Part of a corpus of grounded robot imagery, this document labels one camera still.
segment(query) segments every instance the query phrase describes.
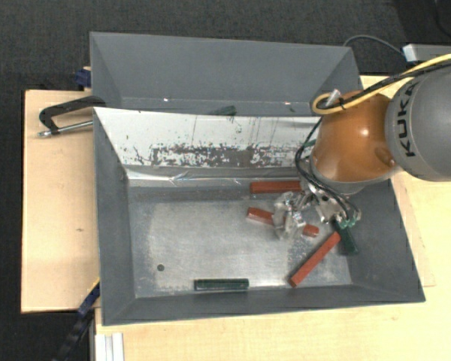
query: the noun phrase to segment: yellow cable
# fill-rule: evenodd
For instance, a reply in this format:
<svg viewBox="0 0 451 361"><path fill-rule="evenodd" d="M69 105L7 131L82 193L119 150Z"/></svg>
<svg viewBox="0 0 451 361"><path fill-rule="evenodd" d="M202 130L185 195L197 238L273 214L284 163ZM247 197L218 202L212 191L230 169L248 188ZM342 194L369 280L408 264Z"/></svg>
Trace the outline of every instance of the yellow cable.
<svg viewBox="0 0 451 361"><path fill-rule="evenodd" d="M447 55L442 55L442 56L436 57L436 58L434 58L434 59L428 60L427 62L421 63L421 64L419 64L419 65L417 65L417 66L415 66L415 67L413 67L413 68L411 68L411 69L409 69L409 70L403 72L401 75L409 74L409 73L411 73L411 72L415 72L415 71L418 70L418 69L426 68L426 67L429 67L429 66L431 66L431 65L435 65L435 64L438 64L438 63L440 63L440 62L444 62L444 61L446 61L446 60L451 60L451 53L449 53L449 54L447 54ZM333 113L335 113L335 112L339 112L339 111L345 110L345 109L347 109L347 108L354 107L354 106L358 105L359 103L363 103L365 100L367 100L367 99L369 99L370 97L372 97L372 96L374 96L374 95L380 93L381 91L383 91L384 89L390 87L391 85L393 85L393 84L398 84L398 82L401 82L401 80L397 80L397 81L392 82L392 83L390 83L390 84L388 84L388 85L386 85L386 86L384 86L384 87L380 87L380 88L378 88L378 89L376 89L376 90L374 90L374 91L371 91L370 93L367 93L366 95L361 96L360 98L358 98L358 99L356 99L356 100L352 100L351 102L345 104L345 105L342 106L342 107L339 106L339 107L324 108L324 109L318 108L317 105L318 105L323 99L326 99L326 98L328 98L328 97L331 95L331 93L325 93L325 94L319 95L316 99L314 99L314 102L313 102L313 105L312 105L312 109L313 109L313 111L314 111L316 114L319 114L319 115L333 114Z"/></svg>

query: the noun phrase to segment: cable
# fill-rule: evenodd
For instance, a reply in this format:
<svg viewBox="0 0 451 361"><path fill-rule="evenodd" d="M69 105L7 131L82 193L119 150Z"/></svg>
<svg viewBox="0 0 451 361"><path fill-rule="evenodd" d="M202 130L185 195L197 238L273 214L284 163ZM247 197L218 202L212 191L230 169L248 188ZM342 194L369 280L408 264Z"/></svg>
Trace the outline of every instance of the cable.
<svg viewBox="0 0 451 361"><path fill-rule="evenodd" d="M397 75L394 75L394 76L391 76L391 77L387 77L386 79L383 79L382 81L380 81L380 82L368 87L367 89L361 91L360 93L358 93L358 94L356 94L354 96L351 96L348 99L341 99L339 101L339 103L336 104L334 107L327 107L327 108L321 107L321 105L323 103L327 103L326 99L324 98L324 99L322 99L322 101L319 101L317 103L317 108L320 109L320 110L325 110L325 109L328 110L328 109L331 109L331 108L338 108L338 107L346 109L345 105L349 104L350 102L358 101L359 99L361 99L360 102L364 102L364 100L365 100L364 97L368 93L376 93L378 90L382 90L383 88L388 87L391 84L397 83L397 82L399 82L399 81L401 81L403 79L406 79L406 78L409 78L409 77L418 77L420 75L427 74L427 73L432 72L432 71L436 71L437 69L446 68L446 67L450 67L450 66L451 66L451 61L447 61L447 62L443 62L443 63L438 64L438 65L430 65L429 67L421 68L420 70L412 71L412 72L409 72L407 74L397 74Z"/></svg>
<svg viewBox="0 0 451 361"><path fill-rule="evenodd" d="M451 53L448 55L439 56L437 58L431 59L427 62L421 63L405 72L399 75L395 75L392 77L387 77L386 79L380 81L379 83L374 84L372 87L369 87L368 89L363 90L357 95L354 95L352 98L349 99L342 99L339 98L337 104L332 108L320 108L319 104L326 100L331 93L325 93L320 96L318 96L313 104L312 109L315 113L319 115L327 115L327 114L333 114L338 111L346 110L347 108L354 107L360 103L363 103L365 100L369 99L372 96L375 96L376 94L383 91L385 88L391 86L394 83L397 83L399 81L402 81L408 77L415 77L419 76L420 74L424 74L426 72L433 71L437 68L444 68L451 63L446 63L448 61L451 61Z"/></svg>
<svg viewBox="0 0 451 361"><path fill-rule="evenodd" d="M353 41L361 40L361 39L367 39L367 40L376 41L377 43L381 43L382 45L387 46L391 50L394 50L395 52L399 53L401 56L404 56L404 52L402 50L400 50L399 48L393 46L391 43L388 43L387 41L385 41L383 39L379 39L376 36L371 36L371 35L356 35L356 36L352 36L352 37L348 38L343 43L343 47L348 47L349 44L352 43Z"/></svg>

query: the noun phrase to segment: metal clamp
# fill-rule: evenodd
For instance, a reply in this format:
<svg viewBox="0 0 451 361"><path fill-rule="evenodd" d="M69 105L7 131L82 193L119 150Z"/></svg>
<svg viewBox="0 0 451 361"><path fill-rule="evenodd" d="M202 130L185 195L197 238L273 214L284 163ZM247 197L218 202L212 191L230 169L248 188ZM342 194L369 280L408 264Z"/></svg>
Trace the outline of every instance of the metal clamp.
<svg viewBox="0 0 451 361"><path fill-rule="evenodd" d="M87 127L92 125L92 121L82 122L72 124L70 126L58 127L55 122L53 122L53 117L59 115L68 114L72 111L82 110L88 107L106 107L105 102L97 96L87 96L86 98L81 98L77 100L72 100L71 102L61 103L60 105L54 105L51 107L44 108L38 119L48 128L47 131L42 131L38 133L38 136L51 136L58 135L62 132L72 131L82 127Z"/></svg>

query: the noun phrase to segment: orange wooden block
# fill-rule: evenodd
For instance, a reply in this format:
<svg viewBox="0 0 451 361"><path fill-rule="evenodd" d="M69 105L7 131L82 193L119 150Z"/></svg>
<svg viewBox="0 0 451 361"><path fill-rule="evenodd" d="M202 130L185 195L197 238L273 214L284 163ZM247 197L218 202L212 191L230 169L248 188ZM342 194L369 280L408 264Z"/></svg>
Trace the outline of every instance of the orange wooden block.
<svg viewBox="0 0 451 361"><path fill-rule="evenodd" d="M308 237L314 238L319 234L319 227L314 225L306 225L302 229L302 235L307 235Z"/></svg>
<svg viewBox="0 0 451 361"><path fill-rule="evenodd" d="M268 225L273 225L272 213L261 208L248 208L247 218L250 220L257 220L258 222L267 223Z"/></svg>
<svg viewBox="0 0 451 361"><path fill-rule="evenodd" d="M282 180L275 182L251 182L251 194L275 194L293 191L298 193L302 191L299 180Z"/></svg>
<svg viewBox="0 0 451 361"><path fill-rule="evenodd" d="M299 270L289 279L292 287L298 286L313 271L325 255L341 240L338 232L333 232L329 238L317 249L314 254L300 267Z"/></svg>

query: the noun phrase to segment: gray floor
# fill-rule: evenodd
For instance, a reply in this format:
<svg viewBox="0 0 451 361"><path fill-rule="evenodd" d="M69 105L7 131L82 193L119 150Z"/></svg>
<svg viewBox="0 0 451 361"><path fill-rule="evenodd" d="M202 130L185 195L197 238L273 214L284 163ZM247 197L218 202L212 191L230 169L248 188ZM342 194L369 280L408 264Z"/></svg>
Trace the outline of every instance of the gray floor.
<svg viewBox="0 0 451 361"><path fill-rule="evenodd" d="M0 360L50 359L74 322L69 313L20 315L21 92L76 89L91 30L312 44L365 33L395 46L443 44L451 0L0 0ZM363 73L404 68L378 44L353 48Z"/></svg>

